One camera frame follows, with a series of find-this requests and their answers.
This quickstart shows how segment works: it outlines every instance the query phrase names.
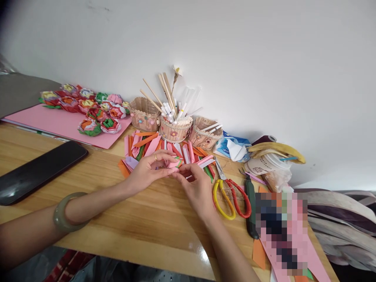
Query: wooden table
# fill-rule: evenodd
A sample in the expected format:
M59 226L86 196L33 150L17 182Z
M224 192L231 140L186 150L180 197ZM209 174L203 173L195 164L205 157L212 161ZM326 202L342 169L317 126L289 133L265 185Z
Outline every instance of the wooden table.
M124 157L124 136L109 149L86 146L89 156L49 184L14 206L0 206L0 223L57 204L66 195L103 189L124 179L118 162ZM3 175L62 142L0 124L0 175ZM224 157L219 161L227 177L242 185L242 167ZM243 218L223 219L226 228L255 269L261 281L270 281L270 263L260 269L252 260L253 239ZM328 259L309 227L309 237L331 279L338 281ZM186 195L174 179L160 179L148 189L117 204L94 218L83 229L71 233L57 246L219 280L219 269L208 233L191 209Z

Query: paper cup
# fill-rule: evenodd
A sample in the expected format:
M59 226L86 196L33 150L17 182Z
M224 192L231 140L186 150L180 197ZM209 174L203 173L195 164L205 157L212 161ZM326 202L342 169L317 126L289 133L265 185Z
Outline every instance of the paper cup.
M244 167L253 175L261 175L275 170L288 170L291 167L291 162L280 161L281 158L280 155L269 153L257 159L251 158Z

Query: red scissors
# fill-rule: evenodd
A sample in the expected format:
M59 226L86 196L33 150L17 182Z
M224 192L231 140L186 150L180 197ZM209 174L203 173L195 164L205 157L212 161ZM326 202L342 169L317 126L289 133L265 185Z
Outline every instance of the red scissors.
M235 209L236 209L236 211L238 212L238 214L239 214L241 217L243 217L243 218L248 218L248 217L250 217L252 210L251 210L251 203L249 202L249 199L248 199L247 194L242 190L242 188L239 187L238 184L236 184L236 183L235 183L234 181L232 181L231 179L227 179L227 178L226 178L226 176L224 175L223 170L222 170L222 168L221 168L221 165L219 164L219 161L217 160L216 157L214 157L214 159L215 159L215 163L216 163L216 165L217 165L217 170L218 170L219 178L220 178L220 179L218 179L217 183L214 185L214 188L215 188L215 189L213 190L214 203L215 203L215 205L216 205L218 211L219 211L219 212L220 212L225 218L227 218L227 219L229 219L229 220L232 220L232 219L235 218L235 213L232 212L232 211L233 211L232 204L231 204L231 202L229 201L229 199L227 198L227 196L226 196L225 198L226 198L226 200L227 200L227 203L228 203L229 206L230 206L231 213L232 213L231 216L228 216L227 214L225 214L225 213L223 212L223 210L220 208L220 206L219 206L219 204L218 204L218 201L217 201L217 189L216 189L216 188L218 188L218 184L219 184L219 187L221 188L221 192L222 192L222 194L223 194L223 195L226 195L226 194L224 193L224 191L223 191L223 185L222 185L222 183L221 183L221 182L223 182L223 180L224 180L224 181L226 181L227 185L228 185L228 186L230 187L230 189L231 189L232 198L233 198L233 200L234 200L234 206L235 206ZM245 214L243 214L242 211L241 211L240 208L239 208L238 200L236 199L236 192L235 192L234 186L240 191L240 193L242 193L242 195L243 195L243 197L244 197L244 201L246 202L246 213L245 213Z

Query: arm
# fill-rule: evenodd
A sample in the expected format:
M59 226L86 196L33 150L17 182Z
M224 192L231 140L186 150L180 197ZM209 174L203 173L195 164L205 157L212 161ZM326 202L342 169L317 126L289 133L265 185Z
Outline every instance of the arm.
M175 155L173 152L160 150L155 155L157 161L154 155L141 159L125 181L70 200L65 207L67 220L73 225L81 224L144 190L154 180L175 171L174 169L155 170L164 163L164 160L176 162L177 160L170 156ZM0 266L2 269L16 267L66 235L55 226L52 220L55 208L56 205L0 225Z
M260 281L255 271L225 228L213 207L210 178L197 164L181 166L172 176L183 186L192 208L211 237L223 281Z

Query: pixelated area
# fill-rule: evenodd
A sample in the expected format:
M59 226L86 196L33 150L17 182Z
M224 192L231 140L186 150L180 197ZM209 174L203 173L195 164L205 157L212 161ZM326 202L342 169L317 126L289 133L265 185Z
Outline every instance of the pixelated area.
M285 275L307 275L307 195L256 193L256 229Z

